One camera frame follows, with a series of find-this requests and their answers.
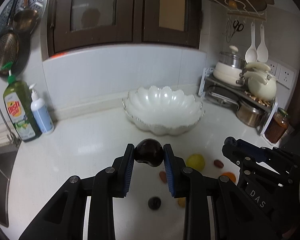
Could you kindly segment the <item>dark plum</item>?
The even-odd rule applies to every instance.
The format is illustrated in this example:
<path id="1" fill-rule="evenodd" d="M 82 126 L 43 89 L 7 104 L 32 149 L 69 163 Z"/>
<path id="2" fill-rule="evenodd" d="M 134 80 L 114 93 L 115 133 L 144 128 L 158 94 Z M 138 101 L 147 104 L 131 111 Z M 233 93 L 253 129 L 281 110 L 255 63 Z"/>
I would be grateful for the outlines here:
<path id="1" fill-rule="evenodd" d="M 144 139 L 134 148 L 133 158 L 138 163 L 158 167 L 163 162 L 164 150 L 157 140 Z"/>
<path id="2" fill-rule="evenodd" d="M 151 210 L 158 210 L 161 207 L 161 199 L 157 196 L 149 198 L 148 207 Z"/>

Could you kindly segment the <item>red grape tomato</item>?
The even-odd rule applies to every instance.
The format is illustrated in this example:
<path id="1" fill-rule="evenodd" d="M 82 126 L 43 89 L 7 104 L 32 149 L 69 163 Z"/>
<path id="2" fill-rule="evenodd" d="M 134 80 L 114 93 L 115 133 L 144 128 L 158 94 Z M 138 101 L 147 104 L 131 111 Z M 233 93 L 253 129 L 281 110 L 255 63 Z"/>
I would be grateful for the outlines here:
<path id="1" fill-rule="evenodd" d="M 159 177 L 160 177 L 160 180 L 163 182 L 163 183 L 167 183 L 167 177 L 166 177 L 166 172 L 164 171 L 160 171 L 159 172 Z"/>
<path id="2" fill-rule="evenodd" d="M 215 167 L 220 168 L 220 169 L 222 169 L 224 167 L 224 164 L 218 159 L 214 160 L 213 164 L 215 165 Z"/>

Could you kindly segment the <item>green apple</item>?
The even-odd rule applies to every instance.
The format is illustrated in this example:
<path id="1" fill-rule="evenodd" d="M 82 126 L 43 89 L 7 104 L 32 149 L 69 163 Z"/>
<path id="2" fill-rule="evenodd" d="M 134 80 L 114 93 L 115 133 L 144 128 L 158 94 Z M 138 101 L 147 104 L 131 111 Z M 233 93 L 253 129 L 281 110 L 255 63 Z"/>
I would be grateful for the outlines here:
<path id="1" fill-rule="evenodd" d="M 202 172 L 205 168 L 205 159 L 201 154 L 192 154 L 186 160 L 186 166 L 197 170 L 198 172 Z"/>

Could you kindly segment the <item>yellow longan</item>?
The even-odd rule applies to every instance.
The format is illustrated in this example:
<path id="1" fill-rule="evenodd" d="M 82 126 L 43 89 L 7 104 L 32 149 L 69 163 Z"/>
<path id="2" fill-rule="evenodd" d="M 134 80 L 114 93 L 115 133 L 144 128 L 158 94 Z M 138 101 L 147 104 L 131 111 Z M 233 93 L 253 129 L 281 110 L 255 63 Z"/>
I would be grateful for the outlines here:
<path id="1" fill-rule="evenodd" d="M 186 206 L 186 198 L 185 197 L 178 198 L 177 203 L 178 203 L 179 207 L 185 208 L 185 206 Z"/>

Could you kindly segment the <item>glass jar of sauce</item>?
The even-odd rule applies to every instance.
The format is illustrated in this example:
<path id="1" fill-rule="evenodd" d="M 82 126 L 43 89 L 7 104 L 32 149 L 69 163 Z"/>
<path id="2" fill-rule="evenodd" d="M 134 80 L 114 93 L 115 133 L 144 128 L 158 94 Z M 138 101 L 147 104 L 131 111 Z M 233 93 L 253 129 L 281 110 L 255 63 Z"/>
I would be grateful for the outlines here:
<path id="1" fill-rule="evenodd" d="M 279 107 L 277 112 L 273 115 L 264 136 L 266 139 L 275 144 L 284 135 L 285 131 L 289 126 L 289 115 L 288 113 Z"/>

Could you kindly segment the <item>stainless steel pot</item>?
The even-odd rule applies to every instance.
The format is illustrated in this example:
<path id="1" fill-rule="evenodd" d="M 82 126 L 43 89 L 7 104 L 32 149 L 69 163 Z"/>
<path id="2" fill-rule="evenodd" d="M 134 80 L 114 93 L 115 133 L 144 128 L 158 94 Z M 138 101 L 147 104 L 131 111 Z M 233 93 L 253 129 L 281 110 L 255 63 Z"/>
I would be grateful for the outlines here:
<path id="1" fill-rule="evenodd" d="M 264 111 L 262 109 L 251 105 L 249 101 L 239 100 L 236 116 L 245 125 L 257 128 L 261 123 L 263 115 Z"/>

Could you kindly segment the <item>cream ceramic kettle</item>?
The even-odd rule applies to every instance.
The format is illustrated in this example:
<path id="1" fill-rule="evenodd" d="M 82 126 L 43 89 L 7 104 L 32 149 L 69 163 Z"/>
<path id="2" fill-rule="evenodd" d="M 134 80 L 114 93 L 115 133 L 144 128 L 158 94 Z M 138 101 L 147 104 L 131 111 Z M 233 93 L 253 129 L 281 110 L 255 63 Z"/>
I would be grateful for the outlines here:
<path id="1" fill-rule="evenodd" d="M 249 91 L 263 101 L 272 101 L 276 95 L 276 77 L 270 73 L 271 68 L 261 62 L 247 63 L 243 77 Z"/>

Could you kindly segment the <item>metal counter shelf rack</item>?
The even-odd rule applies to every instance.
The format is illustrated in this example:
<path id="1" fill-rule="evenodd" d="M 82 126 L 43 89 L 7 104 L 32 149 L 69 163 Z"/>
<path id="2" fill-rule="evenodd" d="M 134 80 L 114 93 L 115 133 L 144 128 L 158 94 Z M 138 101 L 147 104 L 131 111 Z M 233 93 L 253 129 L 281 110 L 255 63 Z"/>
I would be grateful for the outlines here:
<path id="1" fill-rule="evenodd" d="M 262 109 L 264 111 L 264 115 L 262 116 L 261 123 L 257 127 L 259 135 L 263 135 L 277 109 L 277 99 L 274 98 L 271 102 L 261 101 L 258 98 L 253 99 L 253 96 L 250 92 L 245 88 L 231 87 L 230 85 L 223 83 L 214 78 L 213 76 L 213 68 L 204 68 L 202 79 L 200 82 L 200 87 L 198 90 L 198 95 L 200 97 L 205 97 L 205 93 L 210 86 L 219 86 L 228 89 L 229 91 L 235 93 L 239 100 L 243 99 L 245 101 L 249 101 L 251 105 Z"/>

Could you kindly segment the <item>white pump lotion bottle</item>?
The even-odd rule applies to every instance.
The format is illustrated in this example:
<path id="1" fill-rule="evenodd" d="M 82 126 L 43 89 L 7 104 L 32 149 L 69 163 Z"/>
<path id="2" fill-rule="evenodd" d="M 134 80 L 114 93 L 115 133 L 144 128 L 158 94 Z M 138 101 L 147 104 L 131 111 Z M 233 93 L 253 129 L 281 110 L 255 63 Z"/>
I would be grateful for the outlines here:
<path id="1" fill-rule="evenodd" d="M 31 111 L 36 123 L 43 134 L 51 134 L 54 131 L 54 124 L 47 109 L 47 105 L 43 98 L 35 90 L 35 84 L 29 86 L 31 91 Z"/>

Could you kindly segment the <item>white rice spoon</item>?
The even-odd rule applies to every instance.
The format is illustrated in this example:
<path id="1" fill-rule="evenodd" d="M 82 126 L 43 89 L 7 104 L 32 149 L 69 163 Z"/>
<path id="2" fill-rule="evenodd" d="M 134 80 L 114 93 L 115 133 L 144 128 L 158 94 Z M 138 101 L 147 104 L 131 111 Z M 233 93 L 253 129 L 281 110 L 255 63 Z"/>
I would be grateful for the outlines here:
<path id="1" fill-rule="evenodd" d="M 268 49 L 265 42 L 264 24 L 260 25 L 260 44 L 257 48 L 257 61 L 266 63 L 268 61 Z"/>
<path id="2" fill-rule="evenodd" d="M 255 46 L 255 23 L 251 22 L 250 25 L 250 37 L 251 37 L 251 44 L 250 47 L 245 52 L 245 61 L 246 63 L 252 63 L 257 61 L 257 49 Z"/>

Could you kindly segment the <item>stainless steel sink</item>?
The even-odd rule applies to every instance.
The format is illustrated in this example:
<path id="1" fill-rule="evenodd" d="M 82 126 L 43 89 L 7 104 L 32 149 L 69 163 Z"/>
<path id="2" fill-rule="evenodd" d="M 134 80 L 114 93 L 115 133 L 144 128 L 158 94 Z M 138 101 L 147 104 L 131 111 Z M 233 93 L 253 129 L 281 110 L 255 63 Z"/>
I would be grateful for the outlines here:
<path id="1" fill-rule="evenodd" d="M 0 224 L 8 227 L 8 192 L 13 165 L 18 153 L 14 145 L 0 146 Z"/>

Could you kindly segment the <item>black scissors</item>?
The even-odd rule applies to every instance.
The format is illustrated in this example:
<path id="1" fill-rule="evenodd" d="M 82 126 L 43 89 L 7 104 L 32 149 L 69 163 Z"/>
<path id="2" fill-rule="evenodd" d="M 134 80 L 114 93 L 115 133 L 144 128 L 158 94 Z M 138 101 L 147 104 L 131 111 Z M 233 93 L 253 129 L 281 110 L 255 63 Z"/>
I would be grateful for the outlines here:
<path id="1" fill-rule="evenodd" d="M 240 23 L 239 20 L 232 21 L 228 19 L 225 30 L 226 42 L 230 43 L 235 33 L 241 32 L 244 29 L 244 24 Z"/>

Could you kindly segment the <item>green dish soap bottle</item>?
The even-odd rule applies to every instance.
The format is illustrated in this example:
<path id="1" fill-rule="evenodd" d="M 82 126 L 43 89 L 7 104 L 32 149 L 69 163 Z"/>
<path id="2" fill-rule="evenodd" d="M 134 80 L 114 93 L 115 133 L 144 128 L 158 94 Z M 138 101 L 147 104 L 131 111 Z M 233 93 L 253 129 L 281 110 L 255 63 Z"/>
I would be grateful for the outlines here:
<path id="1" fill-rule="evenodd" d="M 25 81 L 9 73 L 8 86 L 3 93 L 7 114 L 20 139 L 29 142 L 42 135 L 31 111 L 31 93 Z"/>

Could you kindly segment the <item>round steel steamer plate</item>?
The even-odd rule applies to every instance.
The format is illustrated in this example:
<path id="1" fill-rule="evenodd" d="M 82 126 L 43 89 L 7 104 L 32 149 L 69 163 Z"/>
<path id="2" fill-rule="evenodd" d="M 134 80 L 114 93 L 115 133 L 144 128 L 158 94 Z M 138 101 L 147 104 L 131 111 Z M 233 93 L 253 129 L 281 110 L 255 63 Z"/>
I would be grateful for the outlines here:
<path id="1" fill-rule="evenodd" d="M 15 0 L 10 0 L 0 13 L 0 32 L 8 25 L 8 18 Z M 46 0 L 17 0 L 12 16 L 24 9 L 32 9 L 42 17 L 46 7 Z"/>

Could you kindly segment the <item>dark wooden window frame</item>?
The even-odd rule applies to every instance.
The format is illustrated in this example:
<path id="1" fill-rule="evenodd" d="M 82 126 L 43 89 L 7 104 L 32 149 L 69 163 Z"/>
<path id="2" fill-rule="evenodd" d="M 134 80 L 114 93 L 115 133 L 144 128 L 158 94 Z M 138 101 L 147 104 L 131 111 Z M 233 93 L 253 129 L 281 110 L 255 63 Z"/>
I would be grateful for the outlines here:
<path id="1" fill-rule="evenodd" d="M 201 0 L 49 0 L 47 51 L 119 43 L 198 48 Z"/>

